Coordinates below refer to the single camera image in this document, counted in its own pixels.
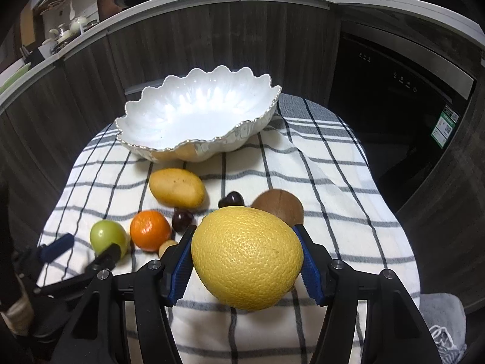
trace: green apple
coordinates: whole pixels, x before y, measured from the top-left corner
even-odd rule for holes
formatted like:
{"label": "green apple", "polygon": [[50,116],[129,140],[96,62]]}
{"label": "green apple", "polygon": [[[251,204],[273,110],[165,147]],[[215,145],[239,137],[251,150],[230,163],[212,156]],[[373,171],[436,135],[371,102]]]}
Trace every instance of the green apple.
{"label": "green apple", "polygon": [[119,245],[121,249],[121,259],[126,254],[128,248],[128,236],[123,226],[111,220],[100,220],[91,227],[89,235],[91,246],[96,254],[100,254],[111,244]]}

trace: scalloped bowl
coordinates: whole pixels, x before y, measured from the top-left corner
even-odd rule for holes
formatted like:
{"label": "scalloped bowl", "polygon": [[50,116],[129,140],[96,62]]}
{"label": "scalloped bowl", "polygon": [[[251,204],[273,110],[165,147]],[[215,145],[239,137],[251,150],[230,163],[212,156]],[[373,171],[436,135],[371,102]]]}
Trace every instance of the scalloped bowl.
{"label": "scalloped bowl", "polygon": [[128,101],[126,115],[115,120],[117,139],[155,163],[204,161],[240,148],[263,130],[280,93],[268,74],[255,77],[248,67],[194,68],[183,78],[168,76],[160,87],[145,87],[139,101]]}

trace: tablecloth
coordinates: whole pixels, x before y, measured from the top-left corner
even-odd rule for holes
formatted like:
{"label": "tablecloth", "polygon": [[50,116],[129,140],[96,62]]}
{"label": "tablecloth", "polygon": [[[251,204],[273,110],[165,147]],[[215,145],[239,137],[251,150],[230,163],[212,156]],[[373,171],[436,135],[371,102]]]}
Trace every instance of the tablecloth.
{"label": "tablecloth", "polygon": [[[116,141],[116,133],[115,125],[106,127],[76,160],[39,242],[50,244],[69,232],[75,245],[43,269],[39,285],[83,271],[94,259],[90,228],[101,219],[115,220],[127,231],[141,210],[159,210],[170,220],[173,209],[160,205],[147,183],[153,171],[178,166],[200,176],[207,188],[209,208],[196,213],[198,223],[232,190],[243,195],[246,205],[268,188],[288,190],[302,202],[304,225],[315,243],[356,270],[379,273],[392,268],[419,305],[418,270],[406,235],[373,182],[362,146],[329,110],[282,94],[263,131],[240,149],[202,163],[140,160]],[[113,273],[135,271],[154,258],[156,254],[132,244]],[[195,271],[184,298],[167,309],[182,361],[212,364],[307,363],[325,311],[309,298],[301,277],[275,306],[257,312],[235,310],[220,304]],[[351,363],[360,362],[365,321],[363,301],[358,305]],[[131,303],[127,327],[132,363],[141,363]]]}

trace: cherry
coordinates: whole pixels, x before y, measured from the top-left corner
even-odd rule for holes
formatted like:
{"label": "cherry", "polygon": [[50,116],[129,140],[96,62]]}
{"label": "cherry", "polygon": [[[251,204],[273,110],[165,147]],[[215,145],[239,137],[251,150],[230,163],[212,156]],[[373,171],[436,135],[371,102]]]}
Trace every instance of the cherry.
{"label": "cherry", "polygon": [[219,208],[223,207],[233,207],[233,206],[244,206],[243,196],[238,192],[230,192],[224,198],[219,200]]}
{"label": "cherry", "polygon": [[174,231],[184,233],[191,224],[195,224],[192,213],[186,209],[175,208],[172,216],[172,228]]}

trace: white countertop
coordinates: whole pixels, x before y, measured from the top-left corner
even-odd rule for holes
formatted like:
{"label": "white countertop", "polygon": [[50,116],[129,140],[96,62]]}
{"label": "white countertop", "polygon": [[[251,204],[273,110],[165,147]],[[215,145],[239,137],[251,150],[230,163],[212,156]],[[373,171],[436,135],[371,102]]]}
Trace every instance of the white countertop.
{"label": "white countertop", "polygon": [[[170,12],[177,9],[193,7],[196,5],[212,4],[217,2],[243,1],[243,0],[150,0],[145,3],[126,9],[97,26],[86,31],[77,37],[69,45],[63,48],[56,55],[51,56],[42,63],[36,65],[27,74],[18,79],[5,92],[0,94],[0,113],[6,108],[5,101],[11,96],[15,98],[23,88],[39,77],[47,74],[52,68],[53,63],[58,59],[67,59],[69,56],[88,46],[92,42],[102,38],[108,33],[113,33],[123,27],[147,19],[152,16]],[[368,7],[379,7],[396,12],[405,12],[409,15],[425,19],[436,23],[444,28],[450,29],[463,36],[468,41],[476,44],[485,50],[485,35],[481,28],[474,21],[438,5],[426,3],[419,0],[256,0],[256,1],[281,1],[294,2],[297,4],[311,5],[316,7],[328,8],[330,4],[339,5],[365,5]]]}

